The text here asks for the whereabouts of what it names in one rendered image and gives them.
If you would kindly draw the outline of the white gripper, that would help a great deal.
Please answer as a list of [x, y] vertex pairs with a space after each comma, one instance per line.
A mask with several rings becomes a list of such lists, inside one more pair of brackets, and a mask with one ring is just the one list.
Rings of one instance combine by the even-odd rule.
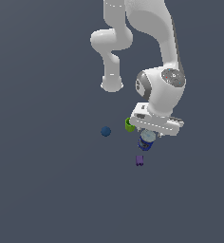
[[151, 115], [147, 107], [148, 103], [137, 103], [131, 114], [129, 122], [137, 127], [138, 132], [141, 129], [147, 129], [158, 132], [159, 138], [165, 135], [175, 136], [184, 125], [181, 119]]

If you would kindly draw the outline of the blue can with pale lid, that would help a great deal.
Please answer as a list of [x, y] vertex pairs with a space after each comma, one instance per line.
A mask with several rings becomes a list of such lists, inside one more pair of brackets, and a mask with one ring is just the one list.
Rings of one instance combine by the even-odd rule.
[[148, 151], [152, 147], [152, 144], [154, 143], [155, 140], [156, 140], [156, 134], [153, 131], [144, 129], [140, 133], [138, 147], [142, 151]]

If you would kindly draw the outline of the green cup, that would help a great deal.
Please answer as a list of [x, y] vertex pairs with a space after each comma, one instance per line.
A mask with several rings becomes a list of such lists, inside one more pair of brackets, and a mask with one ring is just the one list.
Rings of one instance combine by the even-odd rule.
[[128, 131], [128, 132], [133, 132], [135, 130], [135, 125], [131, 125], [130, 124], [130, 118], [127, 118], [125, 120], [125, 129]]

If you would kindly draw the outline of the dark blue ball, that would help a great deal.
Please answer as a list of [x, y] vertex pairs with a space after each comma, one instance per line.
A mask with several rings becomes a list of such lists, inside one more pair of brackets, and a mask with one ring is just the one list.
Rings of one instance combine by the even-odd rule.
[[111, 129], [107, 126], [103, 127], [102, 130], [101, 130], [101, 134], [104, 136], [104, 137], [107, 137], [109, 136], [111, 133]]

